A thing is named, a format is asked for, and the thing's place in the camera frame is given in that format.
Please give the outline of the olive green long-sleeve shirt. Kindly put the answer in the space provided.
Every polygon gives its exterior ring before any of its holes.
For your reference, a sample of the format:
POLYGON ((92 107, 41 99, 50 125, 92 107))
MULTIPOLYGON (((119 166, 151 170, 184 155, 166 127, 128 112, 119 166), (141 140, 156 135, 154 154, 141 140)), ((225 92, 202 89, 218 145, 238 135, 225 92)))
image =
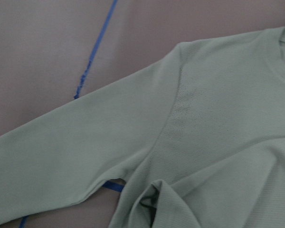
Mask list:
POLYGON ((285 228, 285 27, 179 43, 0 136, 0 225, 114 179, 111 228, 285 228))

